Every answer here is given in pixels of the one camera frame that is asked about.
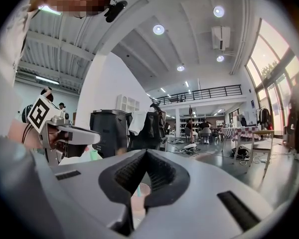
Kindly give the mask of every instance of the black metal railing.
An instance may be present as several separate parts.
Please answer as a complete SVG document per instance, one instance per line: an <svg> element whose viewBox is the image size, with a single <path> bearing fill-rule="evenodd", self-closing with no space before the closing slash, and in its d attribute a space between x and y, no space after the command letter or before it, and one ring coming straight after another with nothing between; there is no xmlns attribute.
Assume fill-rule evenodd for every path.
<svg viewBox="0 0 299 239"><path fill-rule="evenodd" d="M156 98L154 102L157 105L168 105L173 103L182 103L187 101L208 99L208 98L220 98L228 96L242 95L240 85L230 85L218 88L210 88L204 90L195 90L192 92L184 92L166 97Z"/></svg>

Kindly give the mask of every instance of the floor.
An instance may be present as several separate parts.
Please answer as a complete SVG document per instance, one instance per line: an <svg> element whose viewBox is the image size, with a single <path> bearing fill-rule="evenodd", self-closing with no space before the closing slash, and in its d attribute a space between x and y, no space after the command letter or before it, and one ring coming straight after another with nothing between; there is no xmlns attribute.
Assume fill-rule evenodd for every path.
<svg viewBox="0 0 299 239"><path fill-rule="evenodd" d="M299 188L299 161L294 160L293 154L288 154L288 149L281 145L281 139L274 139L273 153L271 163L268 167L265 178L265 163L252 163L247 171L247 166L243 166L243 162L230 158L231 149L235 147L235 143L229 139L226 141L224 151L221 152L223 143L213 142L212 144L197 144L199 161L212 164L225 170L238 180L258 191L273 208L277 208L286 200L291 199ZM177 149L182 149L184 144L167 144L166 150L174 152L176 155L190 157L188 154L177 154ZM255 153L255 157L267 159L267 155ZM149 184L149 178L144 178L144 183Z"/></svg>

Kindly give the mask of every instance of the tree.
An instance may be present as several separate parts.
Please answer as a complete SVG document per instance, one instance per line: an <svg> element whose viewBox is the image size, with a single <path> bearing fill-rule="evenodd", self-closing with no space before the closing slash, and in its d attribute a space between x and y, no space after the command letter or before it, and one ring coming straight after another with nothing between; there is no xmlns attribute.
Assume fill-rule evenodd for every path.
<svg viewBox="0 0 299 239"><path fill-rule="evenodd" d="M277 66L278 62L275 60L272 64L268 64L268 66L264 67L261 70L261 75L263 76L263 79L267 77L269 73Z"/></svg>

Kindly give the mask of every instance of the white ceiling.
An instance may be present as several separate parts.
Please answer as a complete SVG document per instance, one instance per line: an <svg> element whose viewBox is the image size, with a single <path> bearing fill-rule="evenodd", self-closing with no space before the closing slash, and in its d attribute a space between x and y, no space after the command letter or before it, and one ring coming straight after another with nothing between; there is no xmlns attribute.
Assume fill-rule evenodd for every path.
<svg viewBox="0 0 299 239"><path fill-rule="evenodd" d="M58 80L60 86L80 92L95 54L109 49L122 58L145 91L160 97L161 87L170 95L187 91L185 80L197 90L197 78L206 70L231 71L234 57L216 62L221 52L212 48L211 27L231 27L226 52L236 52L242 0L127 1L112 23L105 21L104 13L78 19L40 11L31 21L19 72ZM225 8L224 17L213 15L216 5ZM153 33L156 24L165 27L163 35ZM181 64L186 69L178 72Z"/></svg>
<svg viewBox="0 0 299 239"><path fill-rule="evenodd" d="M197 115L205 115L205 114L215 114L218 113L219 110L222 110L220 113L224 113L233 109L234 107L238 107L241 103L231 103L231 104L221 104L221 105L212 105L212 106L198 106L193 107L193 111L196 112ZM166 113L172 117L175 117L175 109L165 110ZM188 115L188 108L179 109L179 115Z"/></svg>

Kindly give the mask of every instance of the white cloth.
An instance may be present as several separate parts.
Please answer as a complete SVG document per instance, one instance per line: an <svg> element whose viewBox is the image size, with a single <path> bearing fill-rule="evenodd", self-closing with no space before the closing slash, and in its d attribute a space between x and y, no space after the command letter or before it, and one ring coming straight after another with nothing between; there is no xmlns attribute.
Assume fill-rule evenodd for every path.
<svg viewBox="0 0 299 239"><path fill-rule="evenodd" d="M139 135L144 127L144 122L146 119L147 112L133 112L132 113L132 122L129 128L129 131L134 133L134 135Z"/></svg>
<svg viewBox="0 0 299 239"><path fill-rule="evenodd" d="M30 20L36 13L27 12L30 0L22 0L0 32L0 135L7 135L21 105L13 89L15 73L22 57L22 46Z"/></svg>

